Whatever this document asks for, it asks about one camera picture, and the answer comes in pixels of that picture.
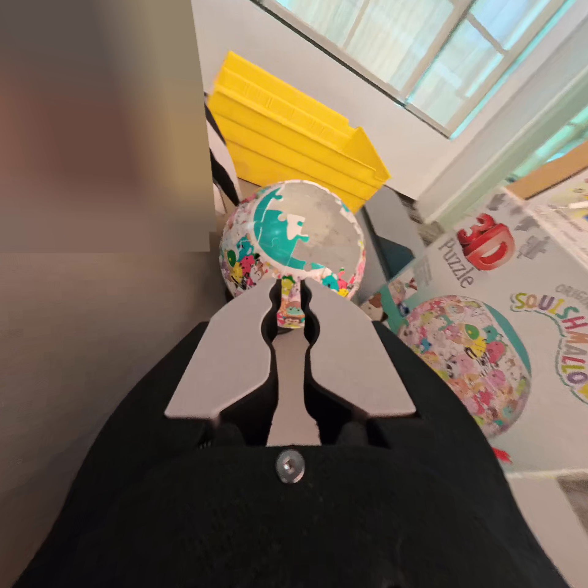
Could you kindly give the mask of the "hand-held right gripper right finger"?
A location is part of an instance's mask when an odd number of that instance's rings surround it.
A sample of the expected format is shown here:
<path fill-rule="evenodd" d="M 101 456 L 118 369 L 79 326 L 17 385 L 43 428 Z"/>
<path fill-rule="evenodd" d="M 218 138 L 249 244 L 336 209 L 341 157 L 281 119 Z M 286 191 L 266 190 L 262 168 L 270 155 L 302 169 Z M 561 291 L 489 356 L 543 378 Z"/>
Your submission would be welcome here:
<path fill-rule="evenodd" d="M 319 443 L 334 445 L 348 423 L 417 414 L 404 383 L 362 310 L 319 282 L 302 282 L 303 397 Z"/>

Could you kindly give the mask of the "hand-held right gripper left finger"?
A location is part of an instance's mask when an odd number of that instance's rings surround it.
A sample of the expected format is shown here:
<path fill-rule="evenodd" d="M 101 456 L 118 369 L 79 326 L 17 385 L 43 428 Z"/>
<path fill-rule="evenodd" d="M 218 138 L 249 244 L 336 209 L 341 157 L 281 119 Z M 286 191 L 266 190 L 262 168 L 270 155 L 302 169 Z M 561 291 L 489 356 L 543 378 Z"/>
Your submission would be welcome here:
<path fill-rule="evenodd" d="M 266 446 L 279 400 L 273 342 L 281 283 L 264 277 L 204 324 L 165 408 L 167 420 L 236 427 L 246 445 Z"/>

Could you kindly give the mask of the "colourful puzzle piece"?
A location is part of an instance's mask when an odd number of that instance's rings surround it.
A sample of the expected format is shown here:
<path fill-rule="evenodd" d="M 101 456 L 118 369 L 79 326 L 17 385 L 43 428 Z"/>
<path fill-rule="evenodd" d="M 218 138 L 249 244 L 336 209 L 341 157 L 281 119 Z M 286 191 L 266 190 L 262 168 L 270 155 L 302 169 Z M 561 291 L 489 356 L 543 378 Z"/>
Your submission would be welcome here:
<path fill-rule="evenodd" d="M 298 329 L 304 327 L 305 313 L 302 309 L 300 281 L 292 275 L 281 279 L 281 303 L 276 313 L 279 329 Z"/>

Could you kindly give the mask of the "colourful puzzle ball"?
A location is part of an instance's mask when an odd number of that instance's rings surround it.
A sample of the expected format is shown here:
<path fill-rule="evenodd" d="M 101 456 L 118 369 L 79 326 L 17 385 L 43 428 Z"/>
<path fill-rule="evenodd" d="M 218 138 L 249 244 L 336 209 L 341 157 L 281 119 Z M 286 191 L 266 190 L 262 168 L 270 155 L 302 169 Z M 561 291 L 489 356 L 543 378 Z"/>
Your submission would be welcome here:
<path fill-rule="evenodd" d="M 364 276 L 364 233 L 339 196 L 317 183 L 287 180 L 261 187 L 229 216 L 219 246 L 227 289 L 239 296 L 266 274 L 281 278 L 282 296 L 313 278 L 352 297 Z"/>

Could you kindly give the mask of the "yellow plastic bin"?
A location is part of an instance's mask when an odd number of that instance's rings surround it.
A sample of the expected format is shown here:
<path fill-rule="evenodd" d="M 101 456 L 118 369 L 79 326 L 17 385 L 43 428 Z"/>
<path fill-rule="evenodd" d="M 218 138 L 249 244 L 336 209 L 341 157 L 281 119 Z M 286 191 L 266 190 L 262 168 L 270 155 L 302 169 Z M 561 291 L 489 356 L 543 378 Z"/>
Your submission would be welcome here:
<path fill-rule="evenodd" d="M 311 181 L 356 213 L 390 180 L 363 128 L 232 51 L 208 107 L 237 177 L 249 183 Z"/>

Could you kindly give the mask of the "printed puzzle box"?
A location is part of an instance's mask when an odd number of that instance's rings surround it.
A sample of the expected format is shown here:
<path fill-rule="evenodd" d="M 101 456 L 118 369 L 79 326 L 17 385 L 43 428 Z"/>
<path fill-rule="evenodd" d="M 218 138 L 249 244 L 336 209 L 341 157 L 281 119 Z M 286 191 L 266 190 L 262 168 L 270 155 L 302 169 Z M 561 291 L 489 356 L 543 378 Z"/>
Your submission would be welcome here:
<path fill-rule="evenodd" d="M 507 472 L 587 472 L 587 171 L 512 190 L 360 308 L 448 384 Z"/>

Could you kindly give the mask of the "printed instruction sheet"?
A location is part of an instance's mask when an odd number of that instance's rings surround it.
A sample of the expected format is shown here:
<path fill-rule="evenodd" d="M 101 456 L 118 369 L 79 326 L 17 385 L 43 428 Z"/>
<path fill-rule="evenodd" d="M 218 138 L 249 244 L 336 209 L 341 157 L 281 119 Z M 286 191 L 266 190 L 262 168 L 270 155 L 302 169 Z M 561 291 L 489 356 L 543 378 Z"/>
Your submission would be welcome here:
<path fill-rule="evenodd" d="M 572 587 L 587 587 L 587 470 L 507 473 L 543 550 Z"/>

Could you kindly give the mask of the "curved wooden board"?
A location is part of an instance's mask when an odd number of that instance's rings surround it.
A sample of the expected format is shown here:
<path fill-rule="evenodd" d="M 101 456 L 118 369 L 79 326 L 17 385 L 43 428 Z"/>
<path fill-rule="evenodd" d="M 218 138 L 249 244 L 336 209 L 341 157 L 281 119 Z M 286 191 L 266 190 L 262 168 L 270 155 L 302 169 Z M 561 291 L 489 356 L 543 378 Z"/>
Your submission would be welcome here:
<path fill-rule="evenodd" d="M 526 201 L 586 171 L 587 141 L 567 155 L 545 163 L 522 179 L 509 184 L 505 191 Z"/>

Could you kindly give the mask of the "window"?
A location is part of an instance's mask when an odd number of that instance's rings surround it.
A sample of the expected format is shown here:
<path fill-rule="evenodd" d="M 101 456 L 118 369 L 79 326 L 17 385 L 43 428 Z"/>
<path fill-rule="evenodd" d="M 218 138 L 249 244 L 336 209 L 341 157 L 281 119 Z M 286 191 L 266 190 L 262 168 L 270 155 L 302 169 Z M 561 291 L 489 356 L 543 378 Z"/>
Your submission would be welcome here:
<path fill-rule="evenodd" d="M 459 136 L 587 1 L 254 1 L 425 124 Z"/>

